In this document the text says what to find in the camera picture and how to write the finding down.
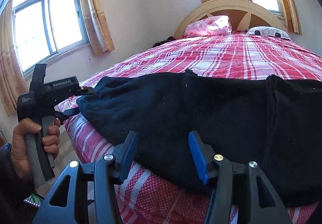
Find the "person's left forearm dark sleeve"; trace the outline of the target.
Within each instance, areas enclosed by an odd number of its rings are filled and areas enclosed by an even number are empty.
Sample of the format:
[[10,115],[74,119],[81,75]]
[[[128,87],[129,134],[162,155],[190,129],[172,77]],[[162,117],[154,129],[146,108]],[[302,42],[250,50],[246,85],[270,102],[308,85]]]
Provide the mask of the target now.
[[1,223],[32,223],[24,200],[33,193],[34,183],[18,177],[10,155],[11,144],[6,143],[1,148]]

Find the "person's left hand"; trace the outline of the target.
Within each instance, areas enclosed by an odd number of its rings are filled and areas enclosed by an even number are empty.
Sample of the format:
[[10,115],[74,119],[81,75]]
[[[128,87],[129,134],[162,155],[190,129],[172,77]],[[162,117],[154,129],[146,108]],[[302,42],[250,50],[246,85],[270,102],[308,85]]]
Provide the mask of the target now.
[[[54,158],[59,153],[60,126],[60,121],[56,118],[54,123],[48,126],[46,136],[41,139],[43,150]],[[18,123],[12,134],[11,162],[18,177],[26,181],[31,180],[33,176],[33,164],[37,160],[34,136],[41,130],[41,125],[25,118]]]

